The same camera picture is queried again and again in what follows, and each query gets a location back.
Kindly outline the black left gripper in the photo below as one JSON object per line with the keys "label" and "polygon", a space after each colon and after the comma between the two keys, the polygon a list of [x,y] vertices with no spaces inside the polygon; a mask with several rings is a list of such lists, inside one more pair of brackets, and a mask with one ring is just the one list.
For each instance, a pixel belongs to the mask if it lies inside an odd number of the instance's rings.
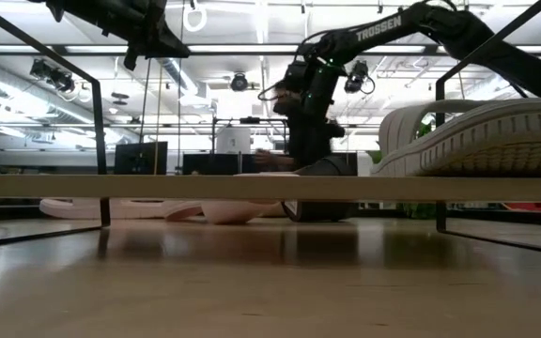
{"label": "black left gripper", "polygon": [[124,39],[124,66],[134,70],[139,56],[187,58],[191,50],[168,27],[159,0],[69,0],[63,10],[96,25],[104,36]]}

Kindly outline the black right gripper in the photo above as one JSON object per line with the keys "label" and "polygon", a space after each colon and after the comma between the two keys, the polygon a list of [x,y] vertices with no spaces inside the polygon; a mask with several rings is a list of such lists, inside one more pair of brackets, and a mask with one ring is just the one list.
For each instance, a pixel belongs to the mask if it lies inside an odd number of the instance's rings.
{"label": "black right gripper", "polygon": [[324,117],[333,104],[337,81],[345,75],[343,66],[320,57],[295,60],[288,66],[288,89],[301,94],[305,114]]}

